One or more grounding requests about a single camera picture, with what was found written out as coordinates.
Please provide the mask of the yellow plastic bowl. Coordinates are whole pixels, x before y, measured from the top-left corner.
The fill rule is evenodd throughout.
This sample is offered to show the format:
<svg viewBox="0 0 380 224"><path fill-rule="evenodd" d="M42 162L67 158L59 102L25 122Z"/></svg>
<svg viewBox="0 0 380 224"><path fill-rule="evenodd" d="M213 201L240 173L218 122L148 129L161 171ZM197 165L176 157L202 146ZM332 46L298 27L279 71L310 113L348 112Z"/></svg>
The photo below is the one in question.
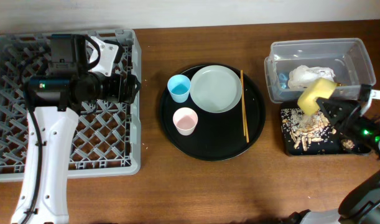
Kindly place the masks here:
<svg viewBox="0 0 380 224"><path fill-rule="evenodd" d="M319 78L315 80L299 97L297 104L306 115L313 115L319 110L318 98L329 99L335 91L337 83Z"/></svg>

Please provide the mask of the food scraps rice and peanuts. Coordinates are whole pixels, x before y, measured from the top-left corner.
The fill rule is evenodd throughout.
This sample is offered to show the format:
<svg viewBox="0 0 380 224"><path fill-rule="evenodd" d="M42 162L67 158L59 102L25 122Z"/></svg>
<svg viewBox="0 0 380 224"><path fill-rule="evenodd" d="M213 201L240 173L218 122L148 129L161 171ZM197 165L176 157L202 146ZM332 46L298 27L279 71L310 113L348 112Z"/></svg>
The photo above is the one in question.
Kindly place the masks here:
<svg viewBox="0 0 380 224"><path fill-rule="evenodd" d="M303 144L303 149L306 150L306 137L311 142L319 142L321 138L313 138L317 131L327 127L330 124L329 120L324 116L321 111L317 111L311 116L304 114L300 122L294 127L294 133L291 132L294 136L297 136L295 147L301 141ZM338 130L333 127L332 133L335 134Z"/></svg>

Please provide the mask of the white paper napkin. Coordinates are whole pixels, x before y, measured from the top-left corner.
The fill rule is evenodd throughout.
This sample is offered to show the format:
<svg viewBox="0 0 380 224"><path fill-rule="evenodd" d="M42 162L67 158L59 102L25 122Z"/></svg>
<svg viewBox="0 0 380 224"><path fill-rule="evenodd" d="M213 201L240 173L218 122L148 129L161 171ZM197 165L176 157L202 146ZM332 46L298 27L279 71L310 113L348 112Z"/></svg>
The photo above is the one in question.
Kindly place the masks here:
<svg viewBox="0 0 380 224"><path fill-rule="evenodd" d="M289 73L288 87L290 89L306 88L319 78L324 78L333 82L334 77L335 74L331 68L301 65Z"/></svg>

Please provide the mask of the light blue plastic cup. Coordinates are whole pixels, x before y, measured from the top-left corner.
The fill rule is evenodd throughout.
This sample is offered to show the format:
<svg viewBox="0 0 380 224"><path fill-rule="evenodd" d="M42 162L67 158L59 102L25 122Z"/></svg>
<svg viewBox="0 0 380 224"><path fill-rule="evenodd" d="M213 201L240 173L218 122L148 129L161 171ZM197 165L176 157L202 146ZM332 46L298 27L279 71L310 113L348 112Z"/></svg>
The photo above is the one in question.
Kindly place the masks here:
<svg viewBox="0 0 380 224"><path fill-rule="evenodd" d="M183 103L190 94L191 81L185 75L174 75L168 80L167 88L176 103Z"/></svg>

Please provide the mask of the pink plastic cup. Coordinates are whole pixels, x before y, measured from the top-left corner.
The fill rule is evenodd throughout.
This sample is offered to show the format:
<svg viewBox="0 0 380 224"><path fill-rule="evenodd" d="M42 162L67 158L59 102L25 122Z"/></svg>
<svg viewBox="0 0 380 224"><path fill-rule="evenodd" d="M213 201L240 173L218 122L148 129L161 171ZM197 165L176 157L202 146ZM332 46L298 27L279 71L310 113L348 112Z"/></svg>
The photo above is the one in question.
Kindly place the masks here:
<svg viewBox="0 0 380 224"><path fill-rule="evenodd" d="M193 109L183 107L174 113L172 120L181 135L189 136L195 130L198 123L198 115Z"/></svg>

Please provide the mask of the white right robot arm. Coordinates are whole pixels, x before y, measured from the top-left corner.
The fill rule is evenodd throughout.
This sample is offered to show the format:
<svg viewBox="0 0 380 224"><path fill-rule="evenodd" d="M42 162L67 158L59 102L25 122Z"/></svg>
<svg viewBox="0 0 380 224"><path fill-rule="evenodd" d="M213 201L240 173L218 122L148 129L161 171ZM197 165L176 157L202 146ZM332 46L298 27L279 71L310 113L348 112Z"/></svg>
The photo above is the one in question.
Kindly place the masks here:
<svg viewBox="0 0 380 224"><path fill-rule="evenodd" d="M355 100L318 98L317 105L344 139L369 148L380 159L380 117L362 116ZM352 190L337 210L294 212L281 223L380 223L380 169Z"/></svg>

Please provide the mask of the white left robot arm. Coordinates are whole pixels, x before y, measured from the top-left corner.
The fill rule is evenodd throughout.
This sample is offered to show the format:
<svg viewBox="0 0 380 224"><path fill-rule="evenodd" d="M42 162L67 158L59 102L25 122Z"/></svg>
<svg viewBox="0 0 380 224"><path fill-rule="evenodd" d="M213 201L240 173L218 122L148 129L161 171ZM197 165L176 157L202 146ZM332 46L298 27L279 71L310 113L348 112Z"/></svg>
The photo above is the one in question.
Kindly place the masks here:
<svg viewBox="0 0 380 224"><path fill-rule="evenodd" d="M46 67L21 78L29 140L21 197L12 223L68 223L67 179L72 141L86 101L134 103L141 83L113 72L123 46L81 34L54 34Z"/></svg>

